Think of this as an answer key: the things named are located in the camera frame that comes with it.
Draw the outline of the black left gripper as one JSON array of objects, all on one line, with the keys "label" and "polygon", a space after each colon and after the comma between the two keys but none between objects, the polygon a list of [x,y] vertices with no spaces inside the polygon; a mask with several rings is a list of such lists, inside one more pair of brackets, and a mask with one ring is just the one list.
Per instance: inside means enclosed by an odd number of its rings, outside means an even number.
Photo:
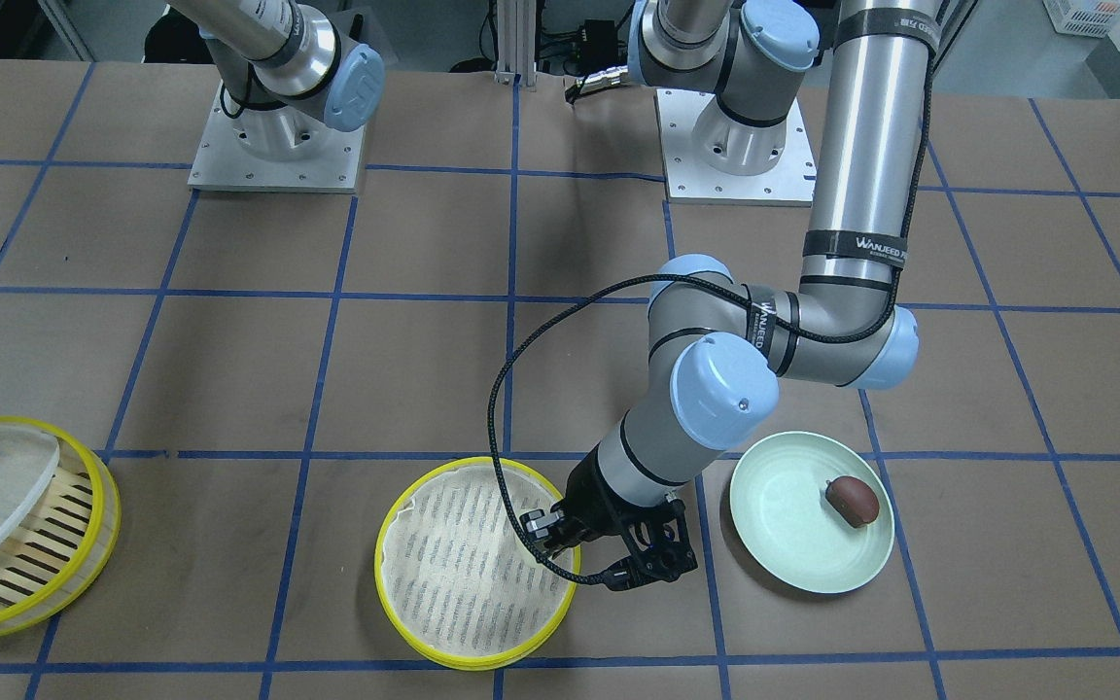
[{"label": "black left gripper", "polygon": [[[622,500],[597,469],[597,458],[587,455],[566,480],[564,498],[551,508],[521,515],[521,544],[539,564],[573,584],[603,584],[612,592],[655,581],[673,584],[697,568],[684,511],[684,503],[676,498],[652,507]],[[594,576],[556,566],[556,557],[566,549],[601,536],[617,536],[627,557]]]}]

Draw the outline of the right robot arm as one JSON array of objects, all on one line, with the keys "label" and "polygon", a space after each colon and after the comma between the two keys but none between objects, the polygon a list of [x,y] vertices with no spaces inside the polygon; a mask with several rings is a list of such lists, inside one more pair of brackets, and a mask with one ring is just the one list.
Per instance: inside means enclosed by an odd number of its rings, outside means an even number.
[{"label": "right robot arm", "polygon": [[385,93],[379,53],[298,1],[170,1],[221,74],[213,134],[268,162],[314,158],[368,124]]}]

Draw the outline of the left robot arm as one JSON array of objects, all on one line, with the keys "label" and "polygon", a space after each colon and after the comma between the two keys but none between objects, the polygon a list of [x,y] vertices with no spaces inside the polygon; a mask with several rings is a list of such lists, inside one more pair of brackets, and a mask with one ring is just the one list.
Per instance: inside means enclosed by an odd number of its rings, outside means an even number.
[{"label": "left robot arm", "polygon": [[889,389],[920,355],[914,315],[896,302],[945,12],[942,1],[840,1],[824,39],[795,1],[640,1],[631,80],[711,95],[704,160],[735,148],[769,168],[803,76],[832,53],[812,213],[797,291],[739,284],[711,256],[676,256],[648,276],[647,393],[591,448],[548,508],[502,504],[517,541],[564,580],[627,590],[693,571],[676,500],[773,411],[780,377]]}]

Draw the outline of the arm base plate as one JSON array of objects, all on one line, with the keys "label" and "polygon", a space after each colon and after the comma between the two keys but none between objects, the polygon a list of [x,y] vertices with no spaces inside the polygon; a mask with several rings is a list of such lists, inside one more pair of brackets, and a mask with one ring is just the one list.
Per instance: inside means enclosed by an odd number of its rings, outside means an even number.
[{"label": "arm base plate", "polygon": [[656,108],[670,202],[813,203],[815,157],[797,99],[787,119],[769,127],[732,121],[704,92],[657,88]]},{"label": "arm base plate", "polygon": [[223,86],[192,159],[196,192],[360,193],[368,125],[343,132],[295,110],[240,108]]}]

